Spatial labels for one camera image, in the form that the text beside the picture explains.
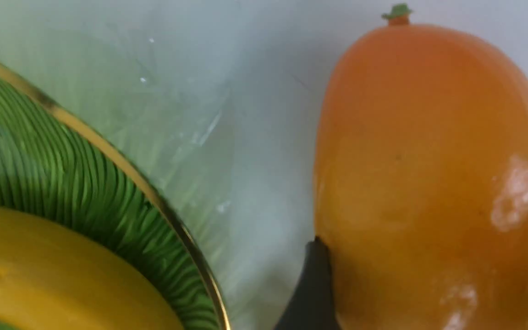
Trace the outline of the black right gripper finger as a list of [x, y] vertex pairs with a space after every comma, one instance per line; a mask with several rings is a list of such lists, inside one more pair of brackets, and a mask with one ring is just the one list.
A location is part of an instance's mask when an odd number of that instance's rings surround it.
[[332, 293], [329, 250], [318, 237], [307, 244], [299, 282], [274, 329], [340, 329]]

